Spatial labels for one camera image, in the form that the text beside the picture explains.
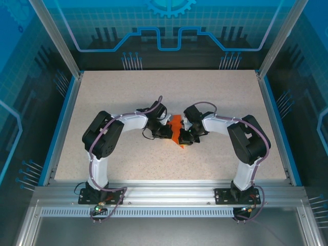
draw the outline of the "transparent wall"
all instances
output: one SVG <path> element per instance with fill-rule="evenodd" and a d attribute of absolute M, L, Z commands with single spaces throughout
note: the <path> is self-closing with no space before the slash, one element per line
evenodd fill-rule
<path fill-rule="evenodd" d="M 0 244 L 12 245 L 39 178 L 22 161 L 42 169 L 72 75 L 28 1 L 0 1 L 0 37 Z"/>
<path fill-rule="evenodd" d="M 309 197 L 328 197 L 328 2 L 310 0 L 268 72 Z"/>
<path fill-rule="evenodd" d="M 294 0 L 45 0 L 82 70 L 258 69 Z"/>

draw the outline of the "black bracket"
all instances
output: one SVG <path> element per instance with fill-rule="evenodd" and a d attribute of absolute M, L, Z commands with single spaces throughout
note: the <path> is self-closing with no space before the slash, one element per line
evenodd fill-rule
<path fill-rule="evenodd" d="M 236 201 L 235 197 L 231 194 L 231 189 L 214 189 L 214 197 L 216 205 L 257 205 L 261 204 L 261 198 L 258 189 L 248 189 L 240 197 L 239 201 Z"/>
<path fill-rule="evenodd" d="M 87 205 L 96 205 L 100 202 L 105 201 L 106 204 L 116 205 L 123 194 L 122 191 L 108 192 L 108 191 L 99 191 L 92 188 L 88 182 L 86 182 L 86 187 L 80 190 L 80 194 L 78 197 L 78 204 L 87 204 Z"/>
<path fill-rule="evenodd" d="M 106 205 L 116 205 L 122 194 L 123 191 L 106 192 L 105 200 L 110 198 L 109 200 L 106 201 Z M 93 196 L 90 194 L 89 190 L 87 190 L 86 188 L 80 190 L 80 195 L 77 202 L 78 204 L 96 205 L 99 202 L 101 201 L 95 200 Z"/>

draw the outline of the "blue frame edge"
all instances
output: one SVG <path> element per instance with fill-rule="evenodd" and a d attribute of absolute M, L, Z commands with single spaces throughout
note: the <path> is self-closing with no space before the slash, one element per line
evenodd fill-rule
<path fill-rule="evenodd" d="M 268 94 L 269 94 L 269 97 L 270 97 L 270 101 L 272 103 L 273 111 L 275 113 L 275 116 L 276 116 L 276 119 L 277 119 L 277 122 L 278 122 L 278 128 L 279 128 L 279 131 L 281 133 L 283 143 L 285 145 L 285 149 L 286 149 L 286 152 L 287 152 L 289 162 L 291 164 L 291 168 L 292 168 L 291 171 L 293 172 L 293 176 L 295 178 L 296 186 L 302 186 L 302 181 L 301 181 L 301 178 L 299 176 L 299 173 L 298 173 L 298 170 L 297 170 L 297 167 L 296 167 L 296 163 L 295 163 L 295 160 L 294 160 L 294 157 L 293 157 L 293 154 L 292 154 L 292 150 L 291 150 L 291 147 L 288 143 L 287 135 L 286 135 L 285 129 L 283 127 L 282 120 L 281 120 L 281 117 L 279 115 L 279 111 L 278 111 L 278 108 L 277 108 L 277 104 L 276 104 L 276 101 L 274 100 L 273 93 L 272 93 L 272 90 L 271 90 L 271 86 L 269 84 L 269 80 L 268 80 L 267 76 L 264 77 L 264 82 L 265 82 L 266 88 L 268 89 Z"/>
<path fill-rule="evenodd" d="M 71 96 L 71 92 L 72 92 L 73 85 L 75 84 L 75 82 L 76 82 L 76 79 L 75 79 L 74 76 L 72 76 L 72 79 L 71 79 L 71 82 L 70 82 L 70 85 L 68 87 L 66 97 L 65 97 L 65 100 L 64 100 L 64 103 L 63 103 L 63 107 L 61 108 L 62 110 L 60 111 L 60 115 L 59 115 L 57 125 L 56 125 L 56 128 L 55 128 L 55 132 L 53 134 L 53 137 L 52 137 L 52 140 L 51 140 L 51 143 L 50 143 L 47 158 L 46 158 L 44 167 L 43 167 L 42 172 L 41 172 L 41 176 L 40 176 L 40 179 L 39 179 L 39 182 L 38 182 L 38 186 L 43 186 L 42 184 L 44 183 L 44 181 L 46 179 L 46 176 L 47 176 L 47 173 L 48 173 L 48 169 L 50 168 L 49 167 L 50 166 L 50 160 L 51 160 L 51 157 L 52 157 L 52 154 L 53 154 L 56 142 L 57 142 L 57 138 L 58 138 L 58 135 L 59 135 L 59 130 L 62 127 L 64 114 L 65 114 L 65 111 L 66 111 L 66 108 L 67 108 L 67 105 L 68 105 L 68 101 L 69 101 L 69 98 Z"/>

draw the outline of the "orange object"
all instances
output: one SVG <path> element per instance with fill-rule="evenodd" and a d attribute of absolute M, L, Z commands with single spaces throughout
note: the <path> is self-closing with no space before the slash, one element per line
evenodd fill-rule
<path fill-rule="evenodd" d="M 181 115 L 173 115 L 173 118 L 170 122 L 168 122 L 168 125 L 172 125 L 172 140 L 179 145 L 179 135 L 180 135 L 180 129 L 182 128 L 181 124 L 182 118 Z"/>

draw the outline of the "beige tabletop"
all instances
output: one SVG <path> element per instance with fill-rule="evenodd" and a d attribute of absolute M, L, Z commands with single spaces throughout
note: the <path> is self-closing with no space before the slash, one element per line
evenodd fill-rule
<path fill-rule="evenodd" d="M 222 116 L 254 115 L 272 147 L 256 175 L 258 179 L 285 179 L 275 138 L 254 70 L 86 71 L 78 92 L 57 181 L 88 178 L 88 158 L 82 135 L 99 111 L 110 114 L 146 108 L 163 95 L 171 114 L 198 101 L 210 101 Z M 210 105 L 198 105 L 203 113 Z M 121 135 L 108 163 L 110 180 L 218 180 L 232 179 L 238 164 L 230 138 L 210 133 L 201 143 L 180 148 L 168 139 L 147 140 L 141 130 Z"/>

